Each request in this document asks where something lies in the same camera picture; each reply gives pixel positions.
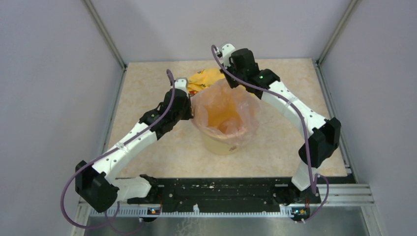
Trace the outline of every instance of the marble-patterned surface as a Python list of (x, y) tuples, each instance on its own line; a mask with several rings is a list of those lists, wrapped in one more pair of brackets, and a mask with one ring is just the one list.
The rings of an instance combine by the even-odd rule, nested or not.
[[(274, 71), (305, 104), (329, 117), (311, 59), (258, 59), (259, 68)], [(113, 129), (110, 147), (131, 130), (144, 112), (154, 109), (170, 89), (165, 70), (174, 76), (189, 77), (205, 68), (217, 67), (209, 61), (130, 63)], [(158, 142), (148, 146), (120, 173), (120, 177), (147, 174), (152, 177), (288, 177), (300, 162), (303, 144), (299, 132), (270, 105), (260, 101), (260, 128), (251, 143), (238, 152), (219, 156), (207, 151), (199, 131), (190, 121), (180, 121)], [(346, 176), (337, 150), (319, 169), (325, 176)]]

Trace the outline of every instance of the trash bin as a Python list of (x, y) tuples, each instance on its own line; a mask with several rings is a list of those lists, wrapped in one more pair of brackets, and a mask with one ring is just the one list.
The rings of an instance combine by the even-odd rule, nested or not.
[(243, 87), (230, 88), (226, 79), (198, 92), (191, 102), (192, 122), (201, 131), (204, 146), (215, 154), (236, 152), (258, 130), (257, 98)]

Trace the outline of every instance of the orange plastic bag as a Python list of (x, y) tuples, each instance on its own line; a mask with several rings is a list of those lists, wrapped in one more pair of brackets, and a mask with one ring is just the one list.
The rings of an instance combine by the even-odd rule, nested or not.
[(243, 87), (230, 88), (226, 79), (214, 83), (191, 99), (194, 125), (220, 142), (241, 146), (256, 134), (259, 102)]

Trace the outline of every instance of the metal frame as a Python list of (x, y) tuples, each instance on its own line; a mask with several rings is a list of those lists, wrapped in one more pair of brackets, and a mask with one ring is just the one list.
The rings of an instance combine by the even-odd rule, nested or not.
[(332, 49), (335, 42), (338, 40), (341, 32), (345, 28), (350, 16), (356, 10), (357, 6), (359, 5), (361, 0), (351, 0), (345, 13), (343, 14), (342, 18), (340, 19), (339, 23), (337, 24), (336, 28), (334, 29), (330, 39), (328, 40), (325, 48), (323, 49), (322, 53), (320, 54), (319, 59), (317, 60), (317, 65), (321, 66), (325, 61), (328, 53)]
[[(95, 22), (98, 31), (103, 36), (104, 41), (109, 47), (109, 50), (117, 60), (118, 64), (123, 69), (123, 73), (120, 79), (120, 84), (118, 87), (117, 97), (115, 98), (115, 102), (113, 104), (113, 112), (109, 117), (109, 125), (108, 129), (106, 130), (105, 140), (103, 141), (103, 149), (102, 151), (106, 150), (106, 146), (109, 142), (111, 130), (113, 127), (114, 118), (116, 115), (117, 106), (119, 103), (119, 98), (127, 70), (127, 65), (124, 63), (119, 51), (117, 50), (116, 45), (114, 44), (113, 40), (110, 37), (110, 34), (106, 30), (105, 25), (101, 21), (98, 13), (96, 12), (93, 4), (90, 0), (82, 0), (86, 9), (88, 10), (89, 14), (91, 15), (93, 21)], [(333, 48), (335, 42), (338, 40), (341, 32), (343, 31), (344, 27), (347, 24), (348, 19), (352, 15), (353, 11), (357, 8), (360, 0), (351, 0), (349, 3), (345, 13), (343, 14), (340, 22), (337, 24), (332, 36), (330, 37), (328, 43), (326, 44), (324, 50), (322, 51), (318, 60), (313, 61), (317, 77), (322, 89), (322, 93), (324, 95), (326, 105), (329, 111), (329, 114), (333, 116), (337, 116), (337, 109), (334, 105), (333, 99), (331, 97), (331, 93), (328, 90), (328, 85), (326, 83), (326, 79), (322, 73), (321, 66), (323, 62), (326, 60), (327, 55), (329, 54), (330, 50)], [(351, 177), (355, 178), (354, 173), (356, 173), (355, 166), (350, 159), (349, 148), (347, 147), (346, 140), (344, 138), (343, 133), (341, 134), (341, 142), (340, 142), (340, 149), (342, 152), (342, 157), (345, 162), (346, 171), (348, 173), (347, 179), (352, 179)], [(380, 235), (387, 235), (382, 220), (379, 217), (378, 211), (375, 206), (374, 199), (372, 197), (371, 190), (368, 184), (340, 184), (343, 182), (343, 177), (335, 177), (331, 178), (330, 180), (330, 192), (329, 198), (327, 203), (324, 207), (361, 207), (362, 213), (364, 216), (364, 220), (368, 227), (368, 232), (371, 236), (380, 236)], [(326, 192), (326, 185), (318, 184), (317, 187), (319, 188), (319, 192), (325, 193)], [(318, 206), (318, 204), (311, 204), (312, 207)], [(292, 204), (289, 207), (302, 207), (300, 204)], [(127, 204), (126, 202), (121, 203), (121, 212), (119, 216), (123, 217), (151, 217), (149, 216), (145, 209), (147, 206), (132, 206)], [(259, 213), (201, 213), (198, 209), (194, 209), (193, 212), (181, 212), (181, 213), (163, 213), (160, 217), (282, 217), (288, 216), (288, 209), (282, 207), (281, 212), (259, 212)], [(88, 221), (89, 217), (102, 217), (103, 214), (97, 213), (95, 210), (85, 203), (84, 201), (80, 201), (77, 213), (75, 217), (75, 221), (79, 224), (85, 225)], [(72, 236), (82, 236), (84, 235), (83, 229), (79, 229), (73, 227), (71, 232)]]
[(113, 41), (113, 39), (110, 37), (109, 32), (107, 31), (106, 27), (104, 26), (103, 21), (101, 20), (100, 16), (98, 15), (97, 11), (95, 10), (94, 5), (92, 4), (91, 0), (81, 0), (86, 7), (87, 11), (89, 12), (91, 19), (95, 23), (95, 26), (97, 27), (97, 30), (100, 32), (101, 36), (103, 36), (104, 42), (106, 42), (107, 46), (109, 47), (110, 52), (114, 56), (114, 58), (117, 60), (120, 67), (125, 70), (126, 69), (126, 63), (124, 63), (123, 59), (121, 58), (121, 55)]

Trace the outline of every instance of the cable tie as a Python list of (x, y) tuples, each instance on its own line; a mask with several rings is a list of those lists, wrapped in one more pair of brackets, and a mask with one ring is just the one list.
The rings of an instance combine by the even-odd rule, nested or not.
[(128, 154), (128, 153), (129, 153), (129, 149), (126, 147), (126, 145), (124, 145), (124, 143), (123, 143), (123, 142), (117, 142), (117, 143), (115, 144), (115, 146), (116, 146), (119, 150), (124, 151), (126, 154)]
[(285, 104), (284, 108), (282, 109), (281, 114), (284, 115), (285, 112), (288, 110), (288, 107), (297, 100), (298, 100), (297, 97), (292, 97), (292, 98), (288, 99), (288, 102)]

